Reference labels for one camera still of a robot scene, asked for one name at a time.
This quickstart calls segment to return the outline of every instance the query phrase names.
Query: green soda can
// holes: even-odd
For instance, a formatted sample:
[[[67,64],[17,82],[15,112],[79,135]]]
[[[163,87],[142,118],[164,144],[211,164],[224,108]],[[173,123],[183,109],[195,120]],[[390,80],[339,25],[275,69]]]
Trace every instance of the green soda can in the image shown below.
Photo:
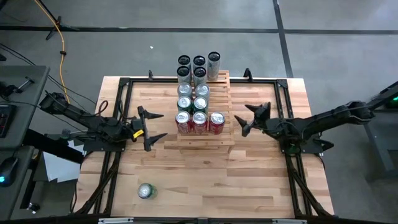
[[[208,103],[204,97],[197,97],[193,102],[193,113],[204,112],[207,115]]]
[[[178,111],[186,111],[191,113],[192,110],[192,100],[187,96],[181,96],[177,101]]]
[[[154,198],[157,195],[156,187],[152,184],[143,183],[138,188],[138,196],[142,199]]]

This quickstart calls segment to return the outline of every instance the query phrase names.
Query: concrete floor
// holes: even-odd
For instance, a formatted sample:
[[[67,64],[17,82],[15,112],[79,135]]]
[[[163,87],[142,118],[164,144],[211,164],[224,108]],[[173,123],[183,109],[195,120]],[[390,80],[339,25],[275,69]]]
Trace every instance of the concrete floor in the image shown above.
[[[398,29],[395,0],[280,0],[286,29]],[[54,0],[46,1],[55,15],[74,26],[104,27],[229,27],[277,28],[272,0]],[[49,26],[33,1],[10,1],[4,8],[25,22],[1,14],[0,24]],[[181,54],[222,55],[221,68],[240,77],[246,67],[255,77],[286,77],[278,34],[76,33],[64,32],[68,55],[64,64],[67,87],[96,100],[105,75],[174,75]],[[61,43],[46,32],[0,31],[0,42],[37,65],[51,67],[58,78]],[[295,78],[304,78],[312,113],[351,100],[368,100],[397,81],[396,35],[287,35]],[[23,65],[12,56],[0,65]],[[58,91],[50,82],[46,90]],[[94,106],[79,102],[87,109]],[[39,118],[48,122],[40,123]],[[59,133],[65,123],[37,111],[31,128]],[[364,128],[345,125],[323,135],[335,143],[325,153],[326,176],[335,213],[343,218],[398,222],[398,182],[368,183],[377,171]],[[43,184],[35,195],[41,205],[36,217],[68,213],[73,182]],[[60,198],[57,192],[63,192]],[[31,217],[17,211],[13,218]]]

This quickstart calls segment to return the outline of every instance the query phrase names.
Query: soda can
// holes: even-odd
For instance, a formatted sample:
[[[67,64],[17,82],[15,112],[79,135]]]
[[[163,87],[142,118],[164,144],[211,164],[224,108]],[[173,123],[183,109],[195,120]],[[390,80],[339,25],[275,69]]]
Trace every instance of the soda can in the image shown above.
[[[193,71],[193,84],[195,88],[202,83],[206,83],[206,69],[203,67],[197,67]]]
[[[192,99],[192,87],[189,83],[180,83],[177,88],[178,97],[187,96]]]
[[[206,64],[206,59],[204,58],[204,56],[196,56],[193,58],[193,65],[192,65],[192,69],[195,71],[195,69],[197,67],[205,67]]]
[[[142,199],[154,198],[156,195],[156,187],[152,184],[143,183],[138,188],[138,196]]]
[[[181,55],[178,58],[178,66],[186,66],[191,70],[191,58],[188,55]]]
[[[207,100],[204,99],[204,97],[199,96],[193,102],[193,113],[204,112],[205,114],[207,114],[207,108],[208,103]]]
[[[207,115],[204,112],[196,112],[192,116],[192,129],[195,134],[205,133],[207,130]]]
[[[191,131],[192,123],[191,116],[186,111],[179,111],[175,116],[175,122],[177,123],[177,129],[181,134],[188,134]]]
[[[181,96],[180,98],[178,98],[177,108],[178,108],[178,111],[186,111],[188,113],[191,113],[191,110],[192,110],[191,98],[189,98],[187,96]]]
[[[204,99],[206,99],[207,102],[209,102],[210,98],[210,88],[207,84],[199,84],[197,88],[195,89],[195,94],[197,97],[201,96]]]
[[[187,66],[180,66],[177,69],[178,83],[191,83],[191,73]]]
[[[211,52],[207,61],[207,79],[213,82],[218,78],[218,70],[220,69],[221,55],[218,52]]]
[[[213,134],[221,134],[225,124],[225,117],[222,113],[215,112],[210,115],[209,132]]]

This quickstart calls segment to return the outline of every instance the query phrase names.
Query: wooden tabletop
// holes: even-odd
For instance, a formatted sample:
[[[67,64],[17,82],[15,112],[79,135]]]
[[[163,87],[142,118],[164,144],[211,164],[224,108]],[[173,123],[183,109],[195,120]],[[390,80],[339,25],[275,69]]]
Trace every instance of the wooden tabletop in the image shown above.
[[[112,116],[119,78],[104,77],[98,102],[108,100],[109,106],[103,116]],[[311,116],[304,80],[287,80],[294,116]],[[252,113],[244,105],[270,101],[271,117],[277,117],[272,85],[231,84],[231,94],[234,114],[252,119]],[[144,151],[142,138],[135,143],[127,142],[119,166],[112,216],[294,217],[285,158],[279,151],[277,141],[258,130],[252,130],[244,138],[239,124],[235,122],[235,147],[230,155],[211,149],[185,150],[183,154],[172,147],[165,149],[165,141],[177,138],[174,120],[176,102],[176,83],[134,84],[129,116],[137,116],[140,105],[151,113],[164,114],[163,118],[149,120],[147,125],[150,135],[168,135],[159,140],[151,152]],[[97,187],[103,157],[103,152],[94,152],[82,164],[75,210]],[[308,188],[324,208],[333,213],[321,160],[308,154],[302,157]],[[138,197],[137,188],[144,182],[156,186],[156,198],[144,200]],[[104,191],[101,210],[104,209],[107,194],[108,189]],[[298,190],[298,194],[300,207],[304,211],[301,191]]]

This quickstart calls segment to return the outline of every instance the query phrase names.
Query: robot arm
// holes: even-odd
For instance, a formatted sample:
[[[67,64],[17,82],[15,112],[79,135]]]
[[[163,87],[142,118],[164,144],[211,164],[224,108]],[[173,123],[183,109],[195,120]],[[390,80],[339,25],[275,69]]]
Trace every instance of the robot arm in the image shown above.
[[[76,106],[70,105],[61,93],[47,93],[45,98],[40,102],[40,109],[50,114],[62,114],[87,127],[87,133],[90,137],[87,146],[100,148],[104,151],[111,150],[113,148],[112,145],[128,139],[135,142],[138,135],[144,136],[144,149],[145,151],[150,151],[150,146],[167,134],[148,136],[145,119],[161,118],[163,115],[150,113],[142,106],[137,108],[139,118],[125,118],[131,119],[130,123],[122,122],[122,116],[119,119],[102,117],[101,107],[99,113],[89,114]],[[93,149],[90,150],[85,145],[85,150],[91,151]]]

